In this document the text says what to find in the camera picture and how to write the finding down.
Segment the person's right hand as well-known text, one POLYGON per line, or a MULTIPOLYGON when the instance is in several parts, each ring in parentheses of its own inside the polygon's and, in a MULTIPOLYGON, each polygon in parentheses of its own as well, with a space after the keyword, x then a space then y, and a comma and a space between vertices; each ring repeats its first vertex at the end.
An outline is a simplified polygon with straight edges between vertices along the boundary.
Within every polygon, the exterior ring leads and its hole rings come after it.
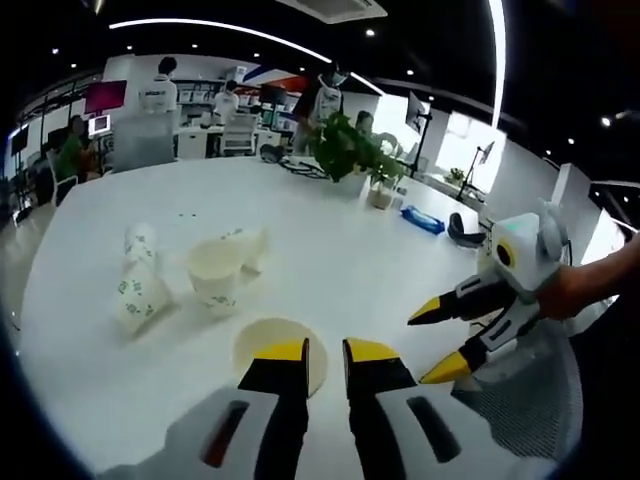
POLYGON ((562 266, 554 279, 537 294, 540 313, 545 318, 566 320, 598 300, 595 269, 590 265, 562 266))

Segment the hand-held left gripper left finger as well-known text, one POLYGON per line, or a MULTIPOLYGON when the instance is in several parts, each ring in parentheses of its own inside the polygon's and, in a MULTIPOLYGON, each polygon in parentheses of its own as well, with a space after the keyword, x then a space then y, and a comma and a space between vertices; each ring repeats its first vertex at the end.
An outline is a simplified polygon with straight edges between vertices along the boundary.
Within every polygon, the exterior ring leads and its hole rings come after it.
POLYGON ((100 479, 293 479, 309 413, 310 340, 294 338, 254 354, 236 386, 189 409, 149 458, 100 479))

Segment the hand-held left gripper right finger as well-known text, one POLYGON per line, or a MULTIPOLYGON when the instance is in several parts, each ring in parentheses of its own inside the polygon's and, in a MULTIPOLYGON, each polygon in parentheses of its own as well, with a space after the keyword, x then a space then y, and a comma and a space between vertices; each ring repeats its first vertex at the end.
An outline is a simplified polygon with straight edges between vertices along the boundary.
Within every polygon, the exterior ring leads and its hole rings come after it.
POLYGON ((418 383, 391 347, 344 339, 349 425, 367 479, 545 479, 550 462, 519 457, 485 418, 418 383))

